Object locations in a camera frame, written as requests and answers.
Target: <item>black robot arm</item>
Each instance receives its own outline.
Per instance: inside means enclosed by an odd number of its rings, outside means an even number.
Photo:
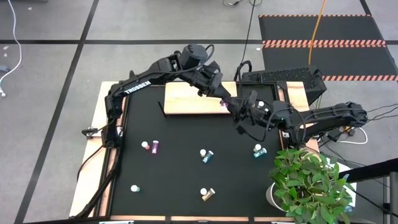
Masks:
[[[257,93],[251,91],[246,97],[231,97],[222,86],[223,74],[216,62],[204,63],[211,57],[207,49],[201,45],[188,45],[183,52],[162,58],[153,63],[150,68],[139,75],[132,74],[128,80],[111,87],[105,97],[108,123],[102,132],[105,147],[118,147],[120,137],[116,130],[116,120],[123,113],[123,98],[135,91],[150,85],[164,85],[176,78],[198,88],[200,96],[206,95],[221,99],[233,117],[239,134],[249,134],[245,125],[260,125],[266,128],[262,138],[250,137],[258,141],[265,140],[269,129],[277,128],[290,134],[290,146],[300,147],[312,136],[340,126],[360,127],[367,121],[366,111],[355,103],[342,103],[328,108],[298,112],[290,103],[274,101],[272,106],[259,106]],[[314,124],[306,129],[300,129],[302,124]]]

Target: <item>potted plant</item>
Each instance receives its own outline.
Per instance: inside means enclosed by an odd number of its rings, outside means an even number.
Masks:
[[[275,182],[267,190],[267,200],[293,217],[295,223],[336,223],[342,217],[349,223],[345,208],[353,190],[346,177],[339,179],[336,159],[329,165],[325,156],[288,149],[279,151],[269,177]]]

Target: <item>white cable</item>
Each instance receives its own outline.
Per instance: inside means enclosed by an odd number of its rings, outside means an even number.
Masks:
[[[368,135],[366,134],[365,130],[363,128],[359,128],[365,135],[365,142],[350,142],[350,141],[337,141],[339,143],[348,143],[348,144],[366,144],[368,143]]]
[[[6,96],[7,96],[6,93],[5,93],[5,92],[2,90],[2,88],[1,88],[1,82],[2,82],[3,78],[5,78],[5,77],[8,76],[9,74],[11,74],[15,69],[17,69],[17,67],[21,64],[21,61],[22,61],[22,48],[21,48],[21,44],[18,42],[17,37],[15,36],[15,27],[16,27],[16,25],[17,25],[17,17],[16,17],[16,15],[15,15],[14,8],[13,8],[13,6],[12,6],[12,4],[11,4],[11,0],[8,0],[8,3],[10,4],[11,10],[12,10],[12,14],[14,15],[14,27],[12,28],[12,34],[14,35],[14,40],[15,40],[15,42],[17,42],[18,47],[19,47],[19,62],[18,62],[18,64],[17,64],[11,71],[7,72],[5,75],[3,75],[3,76],[0,78],[0,93],[1,93],[1,96],[2,96],[2,97],[6,97]]]

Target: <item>floor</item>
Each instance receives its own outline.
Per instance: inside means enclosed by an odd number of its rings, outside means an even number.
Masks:
[[[383,37],[397,40],[398,2],[366,2]],[[256,18],[259,14],[317,14],[321,4],[321,0],[264,0],[254,10],[249,38],[261,39]],[[54,41],[23,44],[20,67],[2,83],[7,97],[0,99],[1,223],[68,218],[86,144],[80,131],[91,124],[102,81],[126,79],[131,69],[136,73],[146,70],[153,61],[184,46],[179,44],[183,42],[161,40],[184,39],[220,39],[213,59],[221,65],[224,79],[231,80],[242,57],[251,10],[248,1],[228,8],[221,0],[49,0],[13,1],[13,5],[18,39]],[[88,33],[84,33],[91,8],[96,10],[91,11],[94,17],[87,24]],[[364,9],[360,0],[334,0],[327,3],[324,13],[363,14]],[[0,21],[1,43],[12,39],[7,1],[0,1]],[[78,45],[82,37],[160,41]],[[241,41],[222,44],[231,39]],[[253,69],[263,70],[258,47],[249,44],[246,59],[252,61]],[[398,60],[398,46],[388,48]],[[13,67],[19,59],[14,44],[0,44],[0,53],[0,64]],[[65,81],[66,87],[69,82],[70,86],[63,89]],[[397,82],[326,82],[326,86],[323,106],[354,101],[370,110],[397,103]],[[62,97],[64,104],[58,102]],[[352,161],[385,161],[398,156],[398,139],[394,138],[397,128],[396,118],[373,121],[364,127],[369,136],[367,144],[330,146]],[[352,140],[362,141],[363,137],[358,133]],[[35,168],[38,158],[38,164],[44,164]]]

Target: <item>wooden table frame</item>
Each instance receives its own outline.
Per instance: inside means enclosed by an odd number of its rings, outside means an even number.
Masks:
[[[98,101],[94,113],[92,126],[100,128],[106,124],[106,112],[104,107],[104,97],[108,94],[112,84],[117,82],[103,82],[99,91]],[[289,96],[290,103],[299,111],[309,110],[307,96],[302,82],[287,82],[287,94]],[[284,90],[279,88],[278,94],[281,101],[285,100]],[[122,122],[122,118],[118,119],[118,125]],[[95,149],[102,144],[100,136],[94,136],[92,139],[87,141],[85,155],[83,161],[90,156]],[[319,152],[318,143],[316,140],[311,139],[308,141],[307,146],[311,148],[310,152],[316,150]],[[112,168],[114,157],[116,155],[116,149],[109,151],[109,160],[107,172]],[[99,187],[101,176],[103,174],[103,167],[106,159],[106,149],[102,150],[95,155],[91,161],[80,172],[80,178],[78,180],[75,196],[73,198],[72,208],[70,210],[70,216],[74,216],[83,210],[84,206],[92,198],[93,194]],[[111,192],[111,183],[108,184],[106,190],[101,198],[101,203],[98,209],[98,216],[106,217],[109,209],[109,196]],[[135,221],[166,221],[166,216],[142,216],[142,215],[112,215],[111,220],[135,220]],[[218,222],[248,222],[249,217],[182,217],[182,216],[171,216],[171,221],[218,221]],[[255,222],[291,222],[293,219],[289,217],[254,217]]]

